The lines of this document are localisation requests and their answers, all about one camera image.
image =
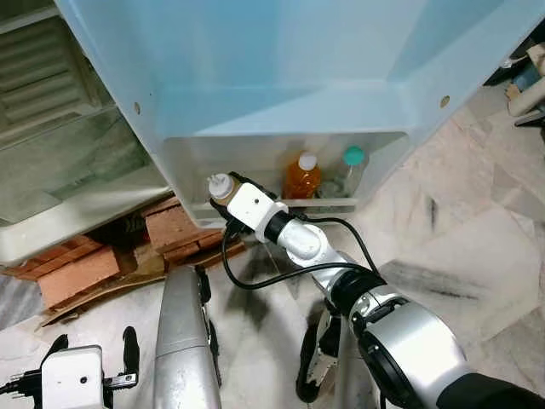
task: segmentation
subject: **bottle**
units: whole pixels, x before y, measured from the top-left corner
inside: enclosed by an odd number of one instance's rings
[[[320,184],[320,168],[316,156],[303,152],[286,171],[282,197],[284,199],[310,199]]]
[[[316,192],[321,199],[350,198],[361,182],[369,157],[360,147],[349,147],[342,155],[331,178],[324,181]]]
[[[208,178],[208,191],[218,205],[229,205],[239,187],[240,182],[225,173],[217,173]]]

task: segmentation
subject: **bottle cap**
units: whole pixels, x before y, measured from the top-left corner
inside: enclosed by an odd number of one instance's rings
[[[299,167],[303,170],[312,170],[316,166],[316,155],[310,152],[303,152],[299,157]]]
[[[232,192],[234,182],[229,175],[218,173],[208,178],[208,191],[214,199],[224,199]]]
[[[365,159],[365,152],[360,147],[349,147],[342,155],[342,160],[349,166],[361,164]]]

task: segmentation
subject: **white bottle cap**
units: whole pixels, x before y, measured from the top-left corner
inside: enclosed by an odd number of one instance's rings
[[[316,166],[316,155],[313,155],[310,152],[303,152],[299,157],[299,167],[303,170],[312,170]]]
[[[229,175],[218,173],[208,178],[208,191],[214,199],[224,199],[232,192],[234,182]]]

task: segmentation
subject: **teal bottle cap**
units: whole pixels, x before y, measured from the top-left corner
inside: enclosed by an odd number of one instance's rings
[[[365,152],[360,147],[349,147],[342,155],[342,160],[349,166],[361,164],[365,159]]]

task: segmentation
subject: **marble floor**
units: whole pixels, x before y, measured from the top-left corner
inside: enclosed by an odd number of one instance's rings
[[[482,89],[351,218],[386,280],[440,315],[476,370],[542,395],[544,158],[539,132],[513,127],[501,87]],[[364,264],[352,236],[342,228],[326,229],[336,248]],[[250,244],[232,260],[233,271],[245,280],[291,268],[271,245]],[[311,279],[247,292],[235,288],[222,268],[211,269],[209,278],[223,407],[333,407],[333,375],[313,404],[295,396],[301,340],[321,300]],[[141,338],[141,384],[118,393],[116,407],[151,407],[162,289],[157,283],[133,291],[64,325],[37,330],[39,317],[33,317],[0,331],[0,383],[36,365],[63,332],[74,345],[101,344],[105,372],[115,372],[122,362],[121,332],[133,325]],[[345,407],[371,408],[367,402],[356,391]],[[0,406],[32,407],[5,396]]]

